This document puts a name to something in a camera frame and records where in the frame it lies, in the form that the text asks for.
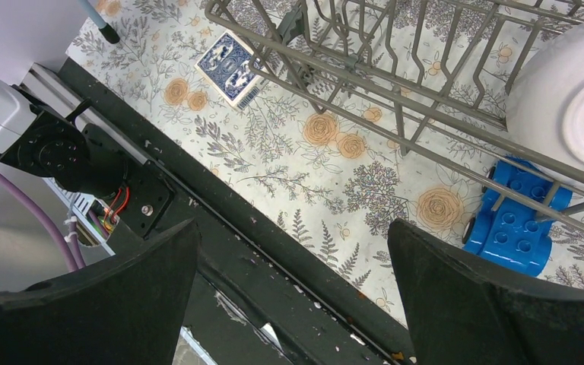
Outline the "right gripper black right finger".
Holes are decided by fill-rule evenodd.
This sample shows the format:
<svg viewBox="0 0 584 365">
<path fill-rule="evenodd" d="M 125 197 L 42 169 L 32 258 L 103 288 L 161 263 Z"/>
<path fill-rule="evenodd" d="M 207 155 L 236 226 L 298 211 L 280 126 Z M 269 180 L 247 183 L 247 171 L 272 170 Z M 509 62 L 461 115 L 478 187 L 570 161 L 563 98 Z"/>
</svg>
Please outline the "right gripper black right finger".
<svg viewBox="0 0 584 365">
<path fill-rule="evenodd" d="M 584 364 L 584 290 L 472 255 L 401 219 L 392 268 L 420 364 Z"/>
</svg>

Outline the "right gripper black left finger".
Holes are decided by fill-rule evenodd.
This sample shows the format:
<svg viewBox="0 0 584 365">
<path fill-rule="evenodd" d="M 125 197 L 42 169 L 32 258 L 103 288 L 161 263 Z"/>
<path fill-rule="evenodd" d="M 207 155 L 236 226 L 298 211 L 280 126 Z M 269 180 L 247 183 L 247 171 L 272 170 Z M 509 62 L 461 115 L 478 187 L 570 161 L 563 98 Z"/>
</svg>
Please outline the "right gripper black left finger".
<svg viewBox="0 0 584 365">
<path fill-rule="evenodd" d="M 124 254 L 0 292 L 0 364 L 170 364 L 201 234 L 183 221 Z"/>
</svg>

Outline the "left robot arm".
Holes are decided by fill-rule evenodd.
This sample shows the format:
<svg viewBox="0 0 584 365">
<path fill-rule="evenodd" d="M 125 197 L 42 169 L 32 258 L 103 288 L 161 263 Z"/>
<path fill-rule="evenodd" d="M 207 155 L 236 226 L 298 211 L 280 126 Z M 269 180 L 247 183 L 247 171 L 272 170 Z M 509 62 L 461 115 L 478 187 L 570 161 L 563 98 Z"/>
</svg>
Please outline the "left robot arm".
<svg viewBox="0 0 584 365">
<path fill-rule="evenodd" d="M 173 201 L 170 184 L 122 146 L 112 132 L 78 117 L 90 101 L 61 114 L 16 85 L 0 80 L 0 162 L 67 192 L 104 200 L 109 218 L 121 219 L 135 234 L 149 236 Z"/>
</svg>

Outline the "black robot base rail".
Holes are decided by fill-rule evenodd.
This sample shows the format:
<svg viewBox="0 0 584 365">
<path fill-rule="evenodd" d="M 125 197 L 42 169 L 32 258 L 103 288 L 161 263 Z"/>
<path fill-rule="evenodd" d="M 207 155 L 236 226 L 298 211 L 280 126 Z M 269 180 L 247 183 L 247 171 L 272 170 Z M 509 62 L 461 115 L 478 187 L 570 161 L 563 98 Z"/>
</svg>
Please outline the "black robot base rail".
<svg viewBox="0 0 584 365">
<path fill-rule="evenodd" d="M 59 79 L 175 191 L 155 224 L 191 218 L 198 271 L 184 320 L 218 364 L 413 364 L 408 331 L 73 60 Z"/>
</svg>

